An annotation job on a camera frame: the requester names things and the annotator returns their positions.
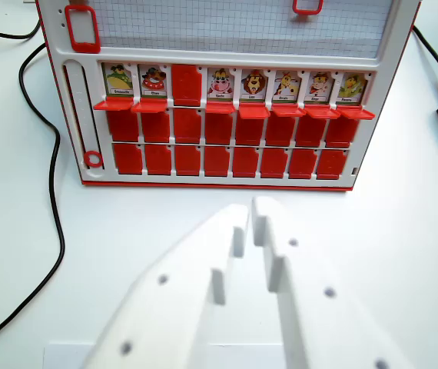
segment red clip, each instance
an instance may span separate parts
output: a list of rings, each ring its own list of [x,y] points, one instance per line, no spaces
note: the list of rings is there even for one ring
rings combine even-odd
[[[301,14],[301,15],[314,15],[314,14],[318,14],[319,12],[321,12],[321,8],[324,6],[324,0],[319,0],[318,2],[318,9],[314,9],[314,10],[303,10],[303,9],[298,9],[297,8],[297,0],[294,0],[293,2],[293,10],[296,14]]]
[[[96,158],[98,158],[97,163],[93,163],[91,161],[91,156],[94,155]],[[101,154],[97,151],[86,151],[84,154],[84,163],[91,168],[99,168],[103,165],[103,157]]]
[[[71,10],[76,12],[90,12],[93,18],[93,27],[95,31],[95,43],[89,42],[76,42],[74,39],[74,34],[72,32],[71,23]],[[72,49],[75,52],[84,52],[86,54],[97,54],[101,50],[101,44],[99,41],[98,23],[96,21],[95,10],[89,5],[67,5],[65,7],[65,18],[67,19],[68,36],[71,38]]]

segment red flap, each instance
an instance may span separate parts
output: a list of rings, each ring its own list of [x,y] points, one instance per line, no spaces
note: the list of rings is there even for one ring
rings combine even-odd
[[[161,113],[166,111],[168,100],[166,98],[141,98],[131,111],[134,113]]]
[[[363,110],[362,106],[337,106],[337,111],[345,118],[349,119],[367,119],[371,120],[376,117],[375,114],[368,110]]]
[[[305,105],[306,113],[315,119],[335,119],[340,117],[340,113],[330,109],[329,105]]]
[[[174,106],[201,106],[202,74],[195,65],[172,65]]]
[[[206,113],[230,114],[235,110],[233,103],[229,101],[208,101],[205,106]]]
[[[119,111],[127,110],[134,104],[133,98],[112,98],[107,97],[106,100],[96,104],[95,110]]]
[[[302,117],[306,114],[297,104],[272,104],[272,110],[278,117]]]
[[[270,117],[270,112],[262,102],[246,102],[240,104],[241,119],[265,119]]]

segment cartoon dog card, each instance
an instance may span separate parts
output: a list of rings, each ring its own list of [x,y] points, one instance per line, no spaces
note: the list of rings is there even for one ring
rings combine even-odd
[[[329,71],[312,71],[308,91],[304,97],[306,104],[323,104],[330,99],[333,78]]]
[[[159,65],[139,65],[143,98],[166,98],[166,73]]]
[[[342,78],[337,104],[359,104],[366,88],[363,73],[346,73]]]
[[[277,71],[272,102],[296,102],[301,78],[295,71]]]
[[[241,73],[241,101],[265,101],[267,78],[258,69],[244,69]]]
[[[232,100],[234,76],[226,68],[209,68],[207,97],[210,100]]]
[[[120,63],[101,63],[108,96],[133,96],[134,86],[130,71]]]

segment screw hole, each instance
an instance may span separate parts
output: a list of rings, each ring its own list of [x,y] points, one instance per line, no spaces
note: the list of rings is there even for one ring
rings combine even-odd
[[[158,278],[159,284],[166,284],[168,282],[168,276],[166,274],[160,275]]]
[[[335,290],[332,287],[325,288],[324,293],[325,293],[325,295],[328,298],[334,298],[335,297]]]
[[[381,360],[381,359],[377,360],[376,363],[374,363],[374,366],[377,369],[389,369],[390,368],[388,366],[388,364],[386,363],[386,361],[385,360]]]
[[[125,341],[123,344],[121,344],[120,352],[122,355],[127,355],[132,351],[132,344],[129,341]]]

